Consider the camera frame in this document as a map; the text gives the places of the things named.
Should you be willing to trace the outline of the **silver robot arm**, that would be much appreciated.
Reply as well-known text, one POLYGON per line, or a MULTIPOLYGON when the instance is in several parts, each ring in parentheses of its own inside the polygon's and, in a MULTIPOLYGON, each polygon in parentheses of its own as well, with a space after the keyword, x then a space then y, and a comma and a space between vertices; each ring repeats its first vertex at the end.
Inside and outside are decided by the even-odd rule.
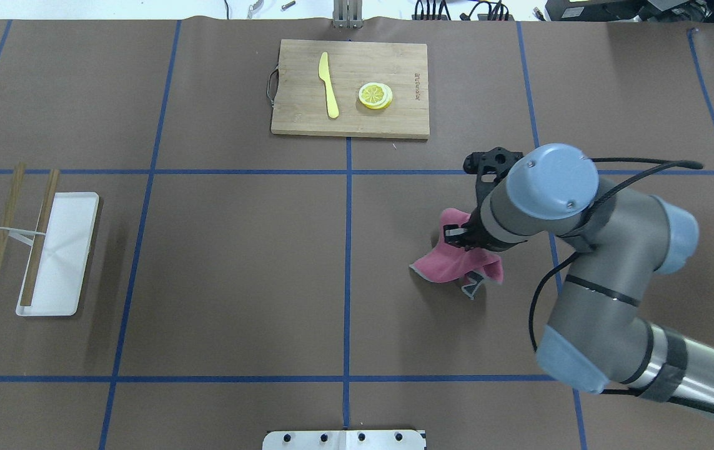
POLYGON ((593 395, 629 396, 691 408, 714 419, 714 347, 639 317, 654 274, 673 274, 696 251, 697 220, 688 211, 633 185, 671 168, 702 170, 693 160, 628 157, 648 169, 613 182, 599 175, 605 157, 563 143, 528 154, 497 146, 469 154, 477 207, 442 228, 445 242, 466 251, 502 253, 540 233, 573 254, 551 268, 566 270, 540 338, 529 339, 549 376, 593 395))

